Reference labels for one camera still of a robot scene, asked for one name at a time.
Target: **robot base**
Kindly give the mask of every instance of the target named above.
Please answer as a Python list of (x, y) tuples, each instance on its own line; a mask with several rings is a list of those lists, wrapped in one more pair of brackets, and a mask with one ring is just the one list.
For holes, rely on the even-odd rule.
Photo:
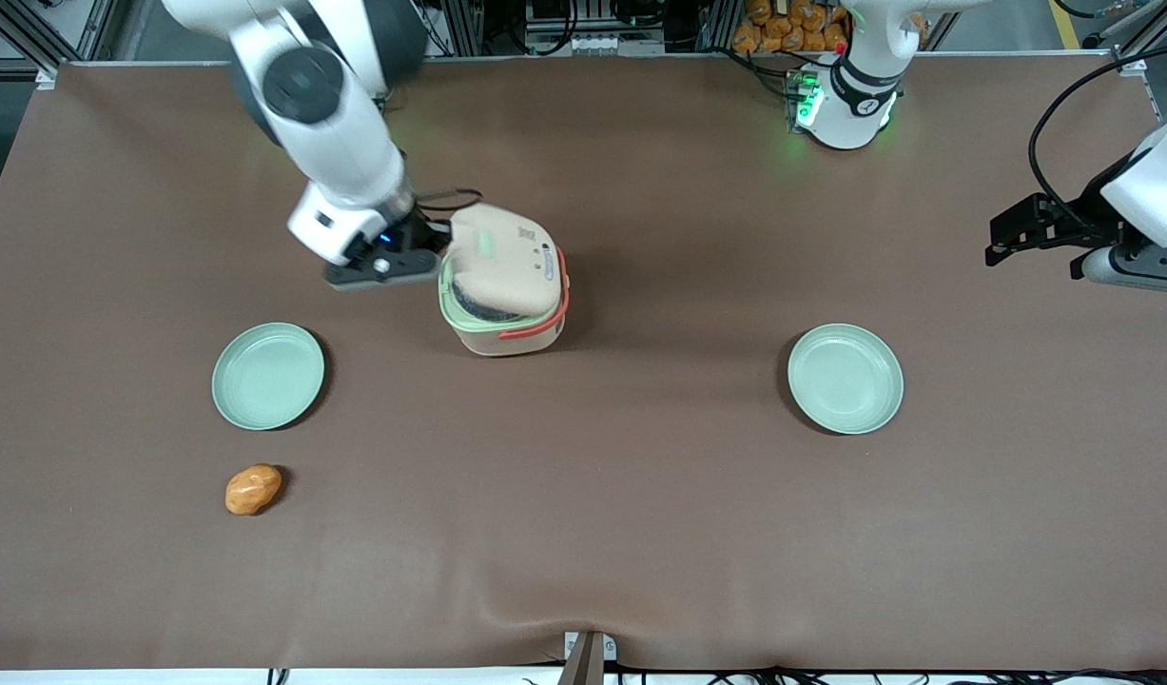
[(857, 116), (836, 95), (831, 71), (830, 67), (817, 64), (808, 64), (799, 71), (792, 90), (799, 99), (789, 104), (791, 126), (794, 131), (808, 133), (836, 151), (855, 151), (874, 140), (875, 134), (887, 126), (896, 96), (892, 96), (885, 105), (879, 105), (878, 100), (865, 100), (874, 110), (869, 116)]

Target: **plastic container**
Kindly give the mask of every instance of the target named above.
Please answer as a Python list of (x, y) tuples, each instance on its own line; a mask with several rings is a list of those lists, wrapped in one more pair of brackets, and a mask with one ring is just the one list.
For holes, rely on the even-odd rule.
[(566, 324), (571, 285), (566, 274), (566, 254), (561, 247), (555, 246), (555, 251), (562, 285), (558, 306), (543, 316), (517, 316), (508, 321), (487, 321), (460, 306), (452, 289), (452, 253), (445, 257), (440, 267), (440, 312), (466, 348), (483, 357), (505, 357), (544, 350), (558, 340)]

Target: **green led light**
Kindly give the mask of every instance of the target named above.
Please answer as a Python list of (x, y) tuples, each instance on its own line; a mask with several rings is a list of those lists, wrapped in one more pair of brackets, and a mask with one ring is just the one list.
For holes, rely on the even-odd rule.
[(819, 112), (819, 105), (824, 104), (824, 90), (816, 86), (810, 96), (799, 103), (799, 116), (796, 117), (796, 125), (810, 126), (815, 123), (815, 113)]

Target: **black cable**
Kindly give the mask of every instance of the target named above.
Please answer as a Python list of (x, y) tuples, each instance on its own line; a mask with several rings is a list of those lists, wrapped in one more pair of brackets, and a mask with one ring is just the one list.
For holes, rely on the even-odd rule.
[[(558, 53), (561, 48), (566, 48), (566, 43), (569, 43), (571, 39), (574, 36), (574, 29), (579, 27), (579, 8), (574, 6), (574, 1), (575, 0), (564, 0), (566, 5), (566, 21), (562, 26), (561, 39), (558, 39), (558, 42), (553, 44), (552, 48), (545, 50), (544, 53), (538, 53), (534, 48), (527, 48), (527, 44), (515, 34), (515, 29), (519, 26), (518, 19), (510, 27), (508, 27), (508, 36), (510, 36), (511, 43), (517, 47), (517, 50), (524, 53), (525, 55), (533, 55), (538, 57), (547, 57), (548, 55), (553, 55), (553, 53)], [(513, 0), (511, 5), (515, 6), (515, 8), (522, 8), (523, 0)]]
[(651, 14), (651, 16), (635, 16), (634, 14), (627, 14), (621, 12), (621, 0), (609, 0), (609, 13), (614, 18), (617, 18), (619, 22), (629, 25), (635, 28), (648, 28), (652, 26), (658, 26), (663, 23), (663, 8), (665, 5), (661, 5), (661, 11), (658, 13)]
[(419, 12), (422, 13), (422, 23), (424, 26), (427, 27), (427, 39), (431, 39), (431, 42), (434, 43), (435, 48), (440, 49), (440, 53), (443, 53), (445, 57), (453, 57), (454, 56), (453, 51), (448, 50), (447, 44), (445, 44), (443, 40), (440, 39), (439, 29), (436, 29), (434, 27), (434, 22), (431, 21), (431, 14), (427, 14), (426, 4), (418, 2), (418, 6), (419, 6)]
[[(704, 48), (704, 49), (701, 49), (701, 51), (703, 53), (719, 53), (719, 54), (726, 55), (727, 57), (731, 57), (732, 60), (735, 60), (736, 62), (739, 62), (740, 64), (742, 64), (745, 67), (745, 69), (753, 69), (753, 68), (755, 68), (756, 70), (760, 70), (760, 72), (763, 74), (763, 75), (787, 75), (787, 72), (784, 72), (783, 70), (770, 70), (770, 69), (767, 69), (767, 67), (760, 67), (760, 65), (753, 64), (753, 56), (752, 56), (752, 54), (748, 54), (747, 56), (740, 55), (740, 53), (736, 53), (736, 51), (732, 50), (731, 48), (722, 48), (722, 47), (718, 47), (718, 44), (714, 44), (714, 47), (712, 47), (712, 48)], [(824, 64), (824, 62), (820, 62), (818, 60), (813, 60), (813, 58), (809, 57), (808, 55), (799, 55), (799, 53), (791, 53), (791, 51), (788, 51), (788, 50), (780, 50), (777, 54), (780, 54), (780, 55), (787, 55), (787, 56), (794, 57), (796, 60), (799, 60), (802, 62), (808, 62), (808, 64), (815, 64), (817, 67), (824, 67), (824, 69), (831, 69), (831, 67), (832, 67), (832, 64)]]
[(266, 669), (266, 685), (285, 685), (288, 676), (291, 676), (289, 667)]
[[(749, 70), (749, 72), (753, 72), (753, 75), (756, 75), (757, 82), (761, 82), (761, 85), (764, 86), (764, 89), (768, 90), (769, 92), (774, 92), (775, 96), (782, 97), (783, 100), (801, 100), (799, 96), (791, 95), (791, 92), (781, 90), (777, 85), (774, 85), (774, 83), (769, 82), (769, 77), (787, 78), (788, 72), (784, 72), (784, 70), (771, 70), (768, 67), (755, 64), (753, 62), (752, 56), (740, 56), (739, 53), (735, 53), (734, 50), (727, 48), (705, 48), (703, 53), (719, 53), (726, 55), (727, 57), (731, 57), (732, 61), (735, 62), (735, 64), (739, 64), (743, 67), (746, 70)], [(805, 60), (805, 57), (802, 57), (802, 55), (796, 55), (796, 56)]]
[[(447, 200), (447, 198), (464, 198), (468, 197), (464, 203), (461, 204), (449, 204), (449, 207), (440, 207), (440, 204), (427, 204), (427, 200)], [(482, 195), (481, 190), (475, 188), (453, 188), (452, 190), (436, 190), (434, 193), (427, 193), (426, 195), (419, 195), (414, 203), (418, 204), (419, 209), (424, 212), (456, 212), (461, 209), (473, 208), (474, 204), (480, 203), (485, 196)]]
[(1079, 18), (1079, 19), (1093, 19), (1095, 18), (1095, 13), (1083, 13), (1083, 12), (1078, 12), (1078, 9), (1070, 8), (1069, 5), (1065, 5), (1065, 0), (1051, 0), (1051, 1), (1058, 8), (1064, 9), (1065, 14), (1069, 14), (1069, 16), (1071, 16), (1071, 18)]
[[(1085, 219), (1083, 219), (1083, 217), (1077, 216), (1077, 214), (1074, 212), (1074, 208), (1070, 208), (1069, 203), (1067, 203), (1065, 200), (1062, 200), (1061, 195), (1056, 194), (1056, 190), (1054, 189), (1051, 183), (1049, 183), (1048, 179), (1044, 177), (1043, 170), (1040, 169), (1040, 160), (1036, 159), (1036, 142), (1040, 140), (1040, 134), (1043, 132), (1043, 126), (1048, 125), (1048, 120), (1050, 120), (1053, 114), (1056, 113), (1056, 109), (1061, 107), (1061, 104), (1064, 103), (1064, 100), (1069, 99), (1069, 96), (1072, 96), (1074, 92), (1078, 90), (1078, 88), (1082, 88), (1086, 85), (1086, 83), (1095, 81), (1097, 77), (1100, 77), (1100, 75), (1113, 72), (1113, 70), (1119, 69), (1119, 67), (1123, 67), (1124, 64), (1133, 64), (1133, 62), (1147, 60), (1148, 57), (1159, 57), (1161, 55), (1167, 55), (1167, 47), (1155, 48), (1153, 50), (1145, 50), (1144, 53), (1137, 53), (1134, 56), (1125, 57), (1123, 60), (1113, 60), (1111, 64), (1104, 64), (1099, 67), (1099, 69), (1092, 70), (1091, 74), (1084, 75), (1082, 78), (1075, 81), (1072, 85), (1062, 91), (1062, 93), (1057, 96), (1055, 100), (1051, 102), (1051, 105), (1048, 105), (1048, 110), (1044, 111), (1043, 117), (1040, 117), (1040, 120), (1036, 123), (1036, 128), (1030, 132), (1030, 141), (1027, 142), (1027, 161), (1030, 162), (1030, 173), (1035, 174), (1036, 182), (1040, 183), (1040, 188), (1043, 189), (1044, 195), (1048, 195), (1048, 198), (1051, 198), (1053, 203), (1056, 204), (1062, 212), (1069, 214), (1069, 216), (1072, 217), (1074, 221), (1078, 222), (1078, 224), (1082, 225), (1083, 229), (1092, 230), (1092, 226)], [(1074, 673), (1069, 673), (1069, 676), (1062, 676), (1058, 679), (1053, 679), (1051, 683), (1058, 683), (1061, 680), (1065, 680), (1068, 677), (1074, 677)]]

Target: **potato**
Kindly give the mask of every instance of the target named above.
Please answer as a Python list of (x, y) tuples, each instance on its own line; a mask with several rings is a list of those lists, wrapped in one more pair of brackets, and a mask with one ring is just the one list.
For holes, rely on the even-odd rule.
[(769, 18), (774, 16), (774, 5), (769, 0), (748, 0), (743, 8), (748, 12), (748, 19), (756, 26), (764, 26)]
[(827, 25), (824, 28), (824, 49), (832, 51), (838, 49), (839, 44), (843, 43), (847, 43), (845, 29), (840, 25)]
[(740, 25), (735, 29), (735, 39), (732, 39), (732, 50), (747, 54), (756, 53), (761, 44), (761, 29), (753, 25)]
[(228, 482), (224, 506), (236, 516), (260, 512), (282, 488), (282, 473), (271, 464), (253, 464)]
[(764, 22), (766, 39), (782, 39), (784, 35), (790, 34), (791, 29), (790, 18), (771, 18)]
[(799, 27), (795, 27), (782, 39), (783, 50), (799, 50), (804, 47), (804, 30)]
[(796, 27), (802, 27), (804, 30), (818, 32), (824, 28), (824, 19), (827, 19), (827, 12), (824, 8), (810, 4), (809, 0), (795, 0), (790, 6), (790, 22)]

